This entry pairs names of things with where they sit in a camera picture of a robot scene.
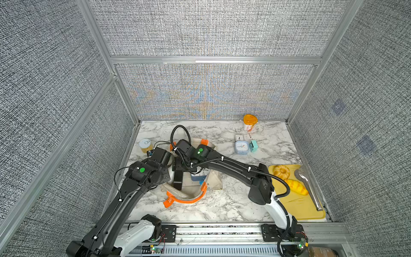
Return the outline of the small clear alarm clock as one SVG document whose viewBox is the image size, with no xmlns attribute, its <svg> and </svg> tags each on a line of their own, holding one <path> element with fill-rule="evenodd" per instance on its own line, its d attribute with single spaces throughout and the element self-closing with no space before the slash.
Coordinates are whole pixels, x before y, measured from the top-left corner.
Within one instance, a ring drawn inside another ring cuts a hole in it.
<svg viewBox="0 0 411 257">
<path fill-rule="evenodd" d="M 235 141 L 244 141 L 244 140 L 245 140 L 244 135 L 241 135 L 241 134 L 235 135 Z"/>
</svg>

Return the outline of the mint green cube clock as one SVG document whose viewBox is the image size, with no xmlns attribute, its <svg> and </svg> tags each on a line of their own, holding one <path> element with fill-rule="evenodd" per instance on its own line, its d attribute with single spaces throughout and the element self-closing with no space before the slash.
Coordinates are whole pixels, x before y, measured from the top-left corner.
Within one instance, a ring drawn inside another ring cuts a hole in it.
<svg viewBox="0 0 411 257">
<path fill-rule="evenodd" d="M 251 153 L 255 153 L 258 151 L 259 146 L 256 140 L 251 140 L 249 143 L 249 148 Z"/>
</svg>

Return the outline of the black rectangular clock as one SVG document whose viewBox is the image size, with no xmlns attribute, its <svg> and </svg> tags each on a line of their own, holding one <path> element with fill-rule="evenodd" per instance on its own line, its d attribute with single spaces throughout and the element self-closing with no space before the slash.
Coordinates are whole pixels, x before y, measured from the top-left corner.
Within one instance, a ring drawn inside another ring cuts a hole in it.
<svg viewBox="0 0 411 257">
<path fill-rule="evenodd" d="M 174 172 L 174 178 L 173 178 L 173 187 L 177 190 L 182 190 L 183 187 L 183 177 L 184 177 L 184 172 L 181 170 L 177 170 Z"/>
</svg>

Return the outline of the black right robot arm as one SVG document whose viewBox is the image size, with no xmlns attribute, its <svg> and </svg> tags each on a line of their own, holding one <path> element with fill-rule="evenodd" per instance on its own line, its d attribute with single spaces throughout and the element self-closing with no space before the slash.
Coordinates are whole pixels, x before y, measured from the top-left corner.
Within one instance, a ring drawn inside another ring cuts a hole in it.
<svg viewBox="0 0 411 257">
<path fill-rule="evenodd" d="M 182 171 L 194 175 L 201 169 L 215 170 L 249 187 L 249 200 L 264 206 L 274 220 L 280 256 L 298 257 L 307 250 L 308 238 L 303 228 L 280 201 L 290 194 L 291 189 L 284 180 L 270 174 L 266 165 L 260 163 L 254 166 L 233 160 L 205 144 L 194 147 L 188 129 L 183 125 L 173 128 L 170 143 L 172 151 L 181 161 Z"/>
</svg>

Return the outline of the light blue round alarm clock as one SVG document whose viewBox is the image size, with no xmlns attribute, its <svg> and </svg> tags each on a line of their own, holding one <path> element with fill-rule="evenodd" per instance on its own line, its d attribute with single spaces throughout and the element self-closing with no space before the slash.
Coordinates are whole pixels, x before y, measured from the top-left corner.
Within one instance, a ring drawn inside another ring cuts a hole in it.
<svg viewBox="0 0 411 257">
<path fill-rule="evenodd" d="M 249 143 L 243 140 L 236 141 L 234 144 L 234 151 L 238 155 L 247 155 L 250 151 Z"/>
</svg>

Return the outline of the cream canvas bag orange handles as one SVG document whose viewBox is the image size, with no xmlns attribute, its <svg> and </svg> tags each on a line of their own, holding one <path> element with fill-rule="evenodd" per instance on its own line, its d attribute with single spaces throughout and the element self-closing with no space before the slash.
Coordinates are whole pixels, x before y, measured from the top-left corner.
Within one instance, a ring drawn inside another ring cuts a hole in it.
<svg viewBox="0 0 411 257">
<path fill-rule="evenodd" d="M 166 192 L 167 199 L 163 202 L 165 208 L 169 208 L 174 203 L 193 204 L 200 201 L 207 191 L 221 190 L 223 182 L 221 174 L 215 170 L 209 170 L 209 175 L 200 184 L 191 180 L 191 173 L 184 172 L 182 190 L 173 187 L 174 172 L 172 171 L 172 162 L 170 163 L 169 173 L 171 181 L 162 185 L 162 190 Z"/>
</svg>

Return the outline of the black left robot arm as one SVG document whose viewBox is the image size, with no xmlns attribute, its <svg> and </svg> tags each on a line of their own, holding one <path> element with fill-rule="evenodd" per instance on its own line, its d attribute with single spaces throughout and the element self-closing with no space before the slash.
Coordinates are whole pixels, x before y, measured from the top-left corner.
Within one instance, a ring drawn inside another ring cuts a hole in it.
<svg viewBox="0 0 411 257">
<path fill-rule="evenodd" d="M 171 154 L 156 148 L 148 158 L 128 167 L 117 195 L 96 225 L 80 241 L 72 241 L 66 249 L 69 257 L 120 257 L 126 244 L 117 243 L 120 231 L 138 201 L 155 186 L 170 180 L 168 163 Z"/>
</svg>

